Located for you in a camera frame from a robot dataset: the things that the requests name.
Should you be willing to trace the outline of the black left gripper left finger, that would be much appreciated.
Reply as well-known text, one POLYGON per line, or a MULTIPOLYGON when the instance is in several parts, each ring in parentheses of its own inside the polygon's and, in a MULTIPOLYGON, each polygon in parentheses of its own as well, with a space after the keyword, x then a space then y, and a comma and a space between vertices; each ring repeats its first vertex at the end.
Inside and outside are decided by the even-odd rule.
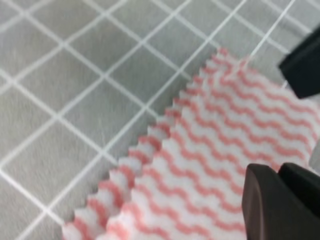
POLYGON ((248 240, 318 240, 320 222, 278 222, 278 171, 251 163, 246 168, 242 196, 248 240))

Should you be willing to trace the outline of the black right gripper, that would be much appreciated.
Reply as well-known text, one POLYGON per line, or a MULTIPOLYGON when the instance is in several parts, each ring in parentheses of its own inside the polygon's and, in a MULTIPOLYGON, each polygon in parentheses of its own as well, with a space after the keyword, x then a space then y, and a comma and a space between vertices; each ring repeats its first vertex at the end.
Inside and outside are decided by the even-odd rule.
POLYGON ((317 27, 278 65, 299 99, 320 93, 320 28, 317 27))

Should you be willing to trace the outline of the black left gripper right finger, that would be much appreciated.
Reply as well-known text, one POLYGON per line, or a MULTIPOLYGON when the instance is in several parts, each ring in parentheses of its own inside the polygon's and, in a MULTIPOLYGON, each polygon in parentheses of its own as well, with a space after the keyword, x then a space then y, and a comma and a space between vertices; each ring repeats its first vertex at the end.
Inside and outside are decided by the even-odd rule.
POLYGON ((320 221, 320 177, 294 163, 284 163, 277 176, 277 221, 318 223, 320 221))

